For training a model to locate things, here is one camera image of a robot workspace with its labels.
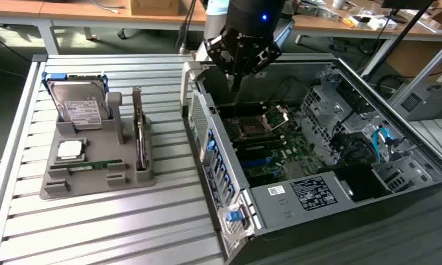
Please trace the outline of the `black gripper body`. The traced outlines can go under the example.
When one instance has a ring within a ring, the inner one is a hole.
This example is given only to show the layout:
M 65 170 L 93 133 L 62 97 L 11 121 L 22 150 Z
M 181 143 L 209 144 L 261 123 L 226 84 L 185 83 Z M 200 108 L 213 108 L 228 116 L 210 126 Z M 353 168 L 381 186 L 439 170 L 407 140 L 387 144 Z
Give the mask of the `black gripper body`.
M 260 50 L 273 41 L 273 31 L 282 10 L 282 1 L 229 1 L 225 24 L 220 35 L 233 57 L 246 56 L 252 46 Z

